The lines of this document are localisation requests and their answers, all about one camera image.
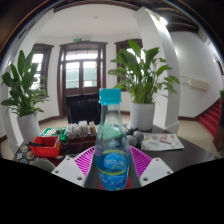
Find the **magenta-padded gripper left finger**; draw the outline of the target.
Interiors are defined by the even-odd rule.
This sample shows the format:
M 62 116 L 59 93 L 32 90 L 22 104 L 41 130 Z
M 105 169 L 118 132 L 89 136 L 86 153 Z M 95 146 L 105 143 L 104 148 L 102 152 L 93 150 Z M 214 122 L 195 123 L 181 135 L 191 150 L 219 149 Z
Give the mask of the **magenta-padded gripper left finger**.
M 94 148 L 90 147 L 76 156 L 66 155 L 52 174 L 80 187 L 98 189 L 100 181 L 95 166 Z

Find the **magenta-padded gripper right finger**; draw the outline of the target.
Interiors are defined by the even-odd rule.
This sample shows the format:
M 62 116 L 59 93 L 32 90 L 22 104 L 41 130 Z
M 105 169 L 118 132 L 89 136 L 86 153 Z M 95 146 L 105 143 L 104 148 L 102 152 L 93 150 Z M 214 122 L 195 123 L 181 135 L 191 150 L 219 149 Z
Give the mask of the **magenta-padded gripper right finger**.
M 134 188 L 144 187 L 173 173 L 161 158 L 151 158 L 135 147 L 131 147 L 131 153 L 131 180 Z

